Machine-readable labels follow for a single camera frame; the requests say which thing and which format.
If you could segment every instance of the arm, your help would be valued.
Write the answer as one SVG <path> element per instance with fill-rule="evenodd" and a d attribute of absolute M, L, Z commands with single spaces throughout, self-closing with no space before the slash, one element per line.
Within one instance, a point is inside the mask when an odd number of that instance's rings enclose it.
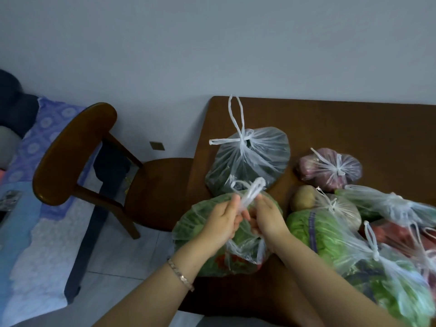
<path fill-rule="evenodd" d="M 274 203 L 256 198 L 253 232 L 262 233 L 267 246 L 291 271 L 308 301 L 326 326 L 399 327 L 400 322 L 361 294 L 309 247 L 295 238 Z"/>
<path fill-rule="evenodd" d="M 171 258 L 183 276 L 193 282 L 200 268 L 235 232 L 242 221 L 237 216 L 241 198 L 217 204 L 197 237 Z M 165 263 L 142 284 L 106 313 L 94 327 L 168 326 L 188 288 Z"/>

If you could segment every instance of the white wall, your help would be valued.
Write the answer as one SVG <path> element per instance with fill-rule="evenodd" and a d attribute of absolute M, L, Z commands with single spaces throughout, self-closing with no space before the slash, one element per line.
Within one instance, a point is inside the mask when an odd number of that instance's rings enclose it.
<path fill-rule="evenodd" d="M 27 92 L 113 104 L 140 159 L 193 156 L 213 95 L 436 104 L 435 14 L 436 0 L 0 0 L 0 68 Z"/>

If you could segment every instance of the left hand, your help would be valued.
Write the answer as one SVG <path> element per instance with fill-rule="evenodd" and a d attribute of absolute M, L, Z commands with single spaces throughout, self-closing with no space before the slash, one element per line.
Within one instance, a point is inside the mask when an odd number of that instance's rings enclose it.
<path fill-rule="evenodd" d="M 232 195 L 232 199 L 215 205 L 203 229 L 197 235 L 204 249 L 213 256 L 227 240 L 235 236 L 243 217 L 237 214 L 241 197 Z"/>

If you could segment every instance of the forearm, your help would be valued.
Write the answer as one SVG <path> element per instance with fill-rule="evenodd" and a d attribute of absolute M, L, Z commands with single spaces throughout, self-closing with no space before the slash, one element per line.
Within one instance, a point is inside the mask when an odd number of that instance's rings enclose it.
<path fill-rule="evenodd" d="M 276 251 L 326 326 L 402 326 L 291 234 L 281 238 Z"/>
<path fill-rule="evenodd" d="M 193 282 L 210 254 L 206 245 L 194 239 L 181 247 L 172 261 Z M 168 326 L 187 292 L 188 288 L 165 263 L 94 326 Z"/>

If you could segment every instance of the hand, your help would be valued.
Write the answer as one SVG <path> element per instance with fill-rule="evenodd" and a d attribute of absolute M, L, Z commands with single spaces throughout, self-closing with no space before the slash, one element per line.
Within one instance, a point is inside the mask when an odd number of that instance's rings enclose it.
<path fill-rule="evenodd" d="M 238 207 L 241 197 L 232 195 L 231 201 L 215 205 L 203 229 L 197 236 L 197 240 L 205 250 L 210 251 L 213 256 L 227 240 L 235 236 L 243 217 L 238 215 Z"/>
<path fill-rule="evenodd" d="M 280 210 L 267 196 L 257 195 L 255 208 L 250 209 L 249 213 L 243 211 L 242 215 L 250 222 L 252 233 L 262 235 L 273 253 L 277 253 L 281 239 L 290 235 Z"/>

